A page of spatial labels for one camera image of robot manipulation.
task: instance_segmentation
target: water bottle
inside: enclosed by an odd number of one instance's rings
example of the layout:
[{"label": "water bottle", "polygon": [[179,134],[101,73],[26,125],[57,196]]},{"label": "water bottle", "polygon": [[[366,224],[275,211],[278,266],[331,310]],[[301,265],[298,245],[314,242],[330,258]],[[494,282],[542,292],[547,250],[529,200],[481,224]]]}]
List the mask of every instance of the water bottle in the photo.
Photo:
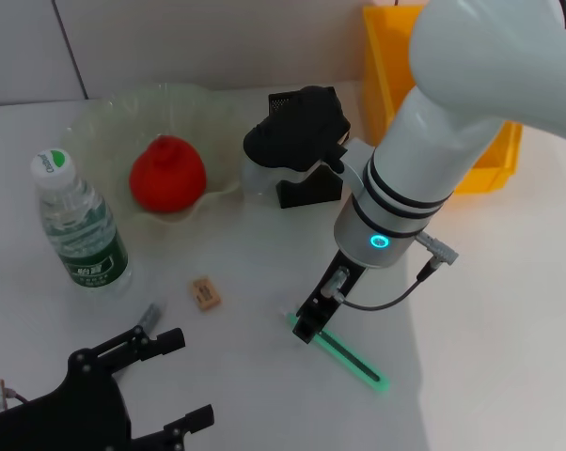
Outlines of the water bottle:
[{"label": "water bottle", "polygon": [[103,197],[76,174],[64,150],[38,154],[30,165],[40,221],[75,284],[87,291],[128,286],[131,269],[112,212]]}]

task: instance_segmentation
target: black stand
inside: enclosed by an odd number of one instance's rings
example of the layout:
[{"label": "black stand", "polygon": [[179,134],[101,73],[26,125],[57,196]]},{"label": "black stand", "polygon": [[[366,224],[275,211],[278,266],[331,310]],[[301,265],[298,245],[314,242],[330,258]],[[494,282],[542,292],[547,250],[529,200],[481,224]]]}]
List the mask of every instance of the black stand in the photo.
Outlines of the black stand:
[{"label": "black stand", "polygon": [[341,199],[343,181],[326,166],[317,168],[301,183],[279,181],[276,195],[281,209],[320,204]]},{"label": "black stand", "polygon": [[[329,86],[329,93],[336,97],[336,90]],[[293,96],[302,95],[301,91],[279,92],[268,96],[269,115],[276,113],[282,106],[287,104]],[[340,124],[339,137],[350,129],[350,124]],[[280,181],[276,185],[276,195],[279,198],[281,209],[302,207],[304,205],[320,204],[322,202],[333,202],[341,199],[341,188],[343,181],[336,176],[328,167],[317,168],[310,177],[301,183]]]}]

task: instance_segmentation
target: yellow bin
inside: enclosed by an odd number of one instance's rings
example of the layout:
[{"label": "yellow bin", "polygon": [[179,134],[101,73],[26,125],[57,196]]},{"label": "yellow bin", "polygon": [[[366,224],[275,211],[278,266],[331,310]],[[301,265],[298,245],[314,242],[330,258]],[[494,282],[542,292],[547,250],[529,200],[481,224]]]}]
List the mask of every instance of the yellow bin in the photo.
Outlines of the yellow bin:
[{"label": "yellow bin", "polygon": [[[408,63],[408,44],[422,8],[364,8],[368,34],[364,95],[372,146],[381,142],[404,98],[415,86]],[[517,169],[522,130],[521,125],[507,122],[456,193],[490,193],[505,186]]]}]

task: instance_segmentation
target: eraser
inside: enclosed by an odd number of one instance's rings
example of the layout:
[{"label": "eraser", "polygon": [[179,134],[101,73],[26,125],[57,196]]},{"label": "eraser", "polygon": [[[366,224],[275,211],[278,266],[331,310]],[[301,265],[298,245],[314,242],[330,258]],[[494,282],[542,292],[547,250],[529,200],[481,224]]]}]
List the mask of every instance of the eraser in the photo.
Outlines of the eraser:
[{"label": "eraser", "polygon": [[220,294],[208,277],[200,277],[191,283],[191,291],[201,310],[210,310],[221,303]]}]

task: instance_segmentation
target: red fruit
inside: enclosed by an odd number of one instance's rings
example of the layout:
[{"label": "red fruit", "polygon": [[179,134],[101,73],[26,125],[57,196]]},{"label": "red fruit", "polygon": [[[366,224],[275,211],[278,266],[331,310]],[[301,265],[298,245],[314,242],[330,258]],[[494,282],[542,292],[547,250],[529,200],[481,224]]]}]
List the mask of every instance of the red fruit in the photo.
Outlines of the red fruit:
[{"label": "red fruit", "polygon": [[164,135],[134,162],[129,185],[144,209],[172,213],[193,205],[203,194],[206,169],[189,143]]}]

